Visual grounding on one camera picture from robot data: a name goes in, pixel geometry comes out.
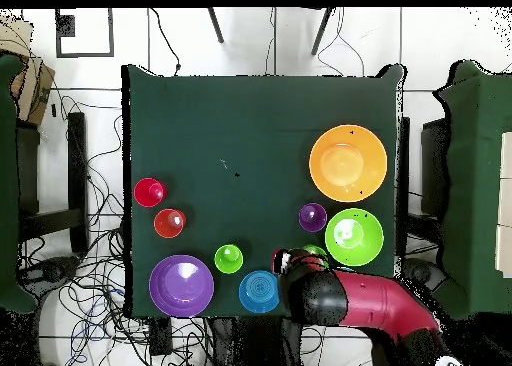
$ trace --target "small red bowl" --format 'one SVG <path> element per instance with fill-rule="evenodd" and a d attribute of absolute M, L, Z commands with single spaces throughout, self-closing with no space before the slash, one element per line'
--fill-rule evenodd
<path fill-rule="evenodd" d="M 182 231 L 186 220 L 181 210 L 163 209 L 155 216 L 153 226 L 162 238 L 174 238 Z"/>
<path fill-rule="evenodd" d="M 133 189 L 135 201 L 142 207 L 154 207 L 167 195 L 167 188 L 154 178 L 143 178 Z"/>

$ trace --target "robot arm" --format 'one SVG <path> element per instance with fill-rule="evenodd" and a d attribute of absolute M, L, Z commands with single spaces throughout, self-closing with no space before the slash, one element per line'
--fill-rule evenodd
<path fill-rule="evenodd" d="M 414 294 L 392 279 L 325 268 L 326 260 L 303 250 L 275 252 L 273 270 L 293 320 L 384 331 L 409 366 L 449 356 L 437 321 Z"/>

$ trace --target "orange bowl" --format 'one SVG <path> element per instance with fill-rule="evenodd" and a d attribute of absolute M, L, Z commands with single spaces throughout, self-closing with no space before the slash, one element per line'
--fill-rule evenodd
<path fill-rule="evenodd" d="M 309 156 L 316 187 L 336 201 L 353 203 L 384 181 L 387 156 L 377 136 L 362 126 L 340 125 L 323 133 Z"/>

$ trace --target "small green bowl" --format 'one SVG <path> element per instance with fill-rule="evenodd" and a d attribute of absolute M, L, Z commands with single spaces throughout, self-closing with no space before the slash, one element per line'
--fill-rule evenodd
<path fill-rule="evenodd" d="M 216 251 L 214 261 L 219 271 L 231 274 L 242 267 L 244 257 L 237 246 L 226 244 Z"/>
<path fill-rule="evenodd" d="M 315 246 L 314 244 L 306 244 L 304 247 L 302 247 L 302 250 L 306 250 L 310 254 L 327 256 L 327 253 L 323 248 Z M 329 267 L 329 263 L 327 263 L 325 260 L 322 260 L 322 265 L 326 268 Z"/>
<path fill-rule="evenodd" d="M 371 262 L 383 243 L 380 222 L 363 209 L 342 210 L 332 217 L 325 230 L 327 251 L 347 266 L 363 266 Z"/>

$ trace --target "small purple bowl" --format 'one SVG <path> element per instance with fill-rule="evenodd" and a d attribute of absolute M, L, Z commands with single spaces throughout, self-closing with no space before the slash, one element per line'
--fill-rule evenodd
<path fill-rule="evenodd" d="M 169 256 L 158 263 L 149 278 L 149 294 L 162 312 L 188 318 L 198 315 L 213 297 L 213 277 L 199 259 Z"/>
<path fill-rule="evenodd" d="M 327 212 L 318 203 L 308 203 L 299 211 L 299 223 L 308 232 L 318 232 L 327 223 Z"/>

